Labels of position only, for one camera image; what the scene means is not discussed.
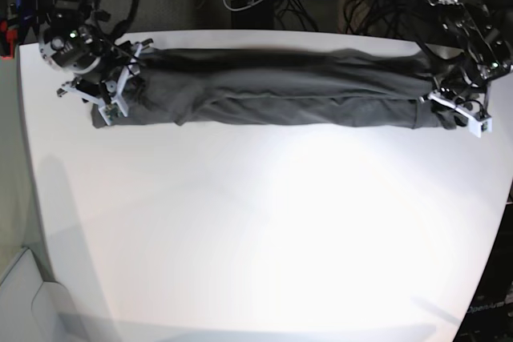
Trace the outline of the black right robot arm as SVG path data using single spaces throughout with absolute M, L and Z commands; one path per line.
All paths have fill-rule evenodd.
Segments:
M 101 9 L 101 0 L 55 0 L 48 27 L 39 35 L 39 53 L 48 65 L 71 72 L 73 87 L 109 103 L 115 76 L 136 60 L 129 42 L 116 41 L 127 33 L 138 9 L 139 0 L 131 0 L 128 16 L 107 33 L 100 23 L 111 15 Z

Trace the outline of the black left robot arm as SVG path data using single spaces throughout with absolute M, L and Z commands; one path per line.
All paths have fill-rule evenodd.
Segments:
M 512 72 L 512 45 L 495 17 L 508 0 L 423 1 L 459 50 L 444 58 L 416 39 L 432 66 L 435 91 L 455 106 L 486 108 L 492 82 Z

